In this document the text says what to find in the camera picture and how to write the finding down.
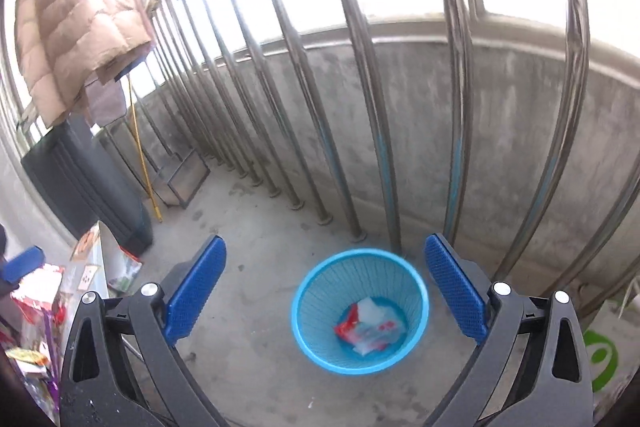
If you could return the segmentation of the white paper towel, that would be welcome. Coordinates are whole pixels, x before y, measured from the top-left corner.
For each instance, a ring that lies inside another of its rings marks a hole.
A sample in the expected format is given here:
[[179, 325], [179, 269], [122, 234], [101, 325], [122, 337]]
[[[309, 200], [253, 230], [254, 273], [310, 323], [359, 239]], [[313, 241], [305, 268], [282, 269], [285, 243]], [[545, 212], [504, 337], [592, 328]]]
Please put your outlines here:
[[357, 341], [352, 349], [365, 357], [372, 352], [384, 351], [406, 333], [406, 323], [387, 301], [363, 298], [358, 301], [359, 324]]

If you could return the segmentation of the red white snack bag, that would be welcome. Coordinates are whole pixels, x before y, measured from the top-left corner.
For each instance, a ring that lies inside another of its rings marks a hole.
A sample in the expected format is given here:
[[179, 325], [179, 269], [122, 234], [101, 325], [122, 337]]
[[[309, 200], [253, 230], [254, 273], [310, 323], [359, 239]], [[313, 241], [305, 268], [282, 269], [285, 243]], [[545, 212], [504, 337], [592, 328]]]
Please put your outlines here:
[[63, 267], [45, 263], [21, 279], [10, 297], [27, 323], [35, 324], [43, 314], [54, 311], [63, 275]]

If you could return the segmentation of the red plastic wrapper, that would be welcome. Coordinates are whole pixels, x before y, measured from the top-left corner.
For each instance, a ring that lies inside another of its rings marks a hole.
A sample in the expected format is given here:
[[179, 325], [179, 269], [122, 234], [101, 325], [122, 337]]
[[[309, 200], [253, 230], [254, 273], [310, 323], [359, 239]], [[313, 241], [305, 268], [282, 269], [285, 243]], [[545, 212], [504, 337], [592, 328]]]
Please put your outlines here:
[[359, 310], [357, 303], [352, 303], [345, 312], [341, 322], [334, 326], [334, 333], [338, 338], [353, 345], [357, 341], [356, 328], [359, 324]]

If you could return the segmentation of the fruit pattern table cover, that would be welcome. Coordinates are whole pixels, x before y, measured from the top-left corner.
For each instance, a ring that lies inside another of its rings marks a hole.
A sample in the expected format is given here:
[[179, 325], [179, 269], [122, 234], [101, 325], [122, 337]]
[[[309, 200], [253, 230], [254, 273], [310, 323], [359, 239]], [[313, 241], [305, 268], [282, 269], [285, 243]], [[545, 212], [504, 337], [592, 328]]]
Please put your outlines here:
[[95, 291], [106, 299], [130, 291], [142, 268], [142, 262], [117, 243], [102, 221], [83, 235], [64, 267], [58, 291], [58, 306], [64, 322], [72, 323], [81, 296]]

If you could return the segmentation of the yellow gold snack wrapper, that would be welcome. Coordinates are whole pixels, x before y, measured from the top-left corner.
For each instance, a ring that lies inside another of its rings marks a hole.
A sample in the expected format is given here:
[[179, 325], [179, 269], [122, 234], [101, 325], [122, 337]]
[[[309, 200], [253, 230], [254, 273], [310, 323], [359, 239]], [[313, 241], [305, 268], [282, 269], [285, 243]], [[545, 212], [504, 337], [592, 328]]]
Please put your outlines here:
[[6, 356], [17, 362], [23, 362], [31, 365], [47, 366], [49, 364], [47, 355], [43, 355], [39, 351], [27, 350], [19, 347], [13, 347], [6, 350]]

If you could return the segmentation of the blue plastic waste basket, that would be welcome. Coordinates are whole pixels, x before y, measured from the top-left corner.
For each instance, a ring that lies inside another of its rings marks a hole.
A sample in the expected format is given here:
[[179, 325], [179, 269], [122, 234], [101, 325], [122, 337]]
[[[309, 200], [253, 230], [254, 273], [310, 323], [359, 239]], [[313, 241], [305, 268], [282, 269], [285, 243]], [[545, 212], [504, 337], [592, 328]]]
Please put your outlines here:
[[[363, 357], [334, 333], [352, 303], [387, 301], [404, 319], [406, 333], [384, 351]], [[296, 343], [314, 363], [341, 375], [384, 371], [405, 358], [425, 332], [430, 303], [412, 265], [381, 249], [359, 248], [335, 255], [311, 270], [296, 291], [291, 327]]]

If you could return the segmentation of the purple snack wrapper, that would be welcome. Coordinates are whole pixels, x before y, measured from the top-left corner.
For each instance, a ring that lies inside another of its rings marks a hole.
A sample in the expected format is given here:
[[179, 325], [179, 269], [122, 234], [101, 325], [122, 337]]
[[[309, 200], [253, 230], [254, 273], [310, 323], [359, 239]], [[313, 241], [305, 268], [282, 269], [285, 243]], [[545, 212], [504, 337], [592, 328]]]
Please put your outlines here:
[[53, 421], [60, 425], [60, 357], [58, 356], [58, 344], [54, 335], [52, 314], [43, 309], [36, 310], [36, 329], [39, 335], [38, 351], [47, 357], [47, 387], [53, 403]]

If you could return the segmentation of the white green shopping bag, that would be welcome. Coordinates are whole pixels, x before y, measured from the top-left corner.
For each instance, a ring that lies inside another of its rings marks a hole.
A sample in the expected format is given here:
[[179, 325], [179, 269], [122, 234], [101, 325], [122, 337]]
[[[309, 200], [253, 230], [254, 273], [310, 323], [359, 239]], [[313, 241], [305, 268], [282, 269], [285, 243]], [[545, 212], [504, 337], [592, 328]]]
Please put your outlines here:
[[639, 368], [639, 277], [620, 301], [605, 300], [584, 332], [594, 407], [614, 401]]

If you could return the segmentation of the beige quilted jacket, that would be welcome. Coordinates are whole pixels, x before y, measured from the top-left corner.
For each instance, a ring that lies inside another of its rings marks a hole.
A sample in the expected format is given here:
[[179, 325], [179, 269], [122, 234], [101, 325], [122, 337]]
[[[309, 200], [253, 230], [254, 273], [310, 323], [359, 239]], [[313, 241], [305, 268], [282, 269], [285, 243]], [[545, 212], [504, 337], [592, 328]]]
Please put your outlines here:
[[104, 126], [126, 112], [119, 80], [153, 46], [144, 0], [16, 0], [18, 69], [48, 127], [74, 112]]

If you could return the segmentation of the steel balcony railing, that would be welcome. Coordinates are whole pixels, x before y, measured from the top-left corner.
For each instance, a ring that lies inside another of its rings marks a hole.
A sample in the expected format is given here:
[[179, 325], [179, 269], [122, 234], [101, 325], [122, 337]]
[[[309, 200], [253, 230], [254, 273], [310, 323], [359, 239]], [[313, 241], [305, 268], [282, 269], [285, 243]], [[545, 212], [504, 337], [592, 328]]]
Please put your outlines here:
[[[24, 169], [55, 126], [18, 69], [15, 3], [1, 134]], [[99, 142], [122, 119], [139, 156], [196, 150], [398, 254], [442, 233], [584, 315], [638, 277], [639, 0], [144, 3], [153, 46], [119, 80], [125, 114], [70, 114]]]

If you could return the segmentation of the metal frame dustpan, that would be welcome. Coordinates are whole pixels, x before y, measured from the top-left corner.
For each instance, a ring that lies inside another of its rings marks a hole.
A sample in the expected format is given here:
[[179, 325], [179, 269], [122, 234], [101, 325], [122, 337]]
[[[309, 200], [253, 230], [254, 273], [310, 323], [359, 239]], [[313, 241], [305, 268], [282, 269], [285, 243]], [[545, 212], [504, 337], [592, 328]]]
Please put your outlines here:
[[169, 154], [154, 159], [142, 145], [142, 156], [139, 156], [132, 127], [122, 119], [101, 130], [98, 138], [115, 165], [143, 197], [148, 196], [142, 169], [145, 165], [154, 196], [166, 207], [188, 208], [210, 173], [196, 150], [189, 150], [184, 156]]

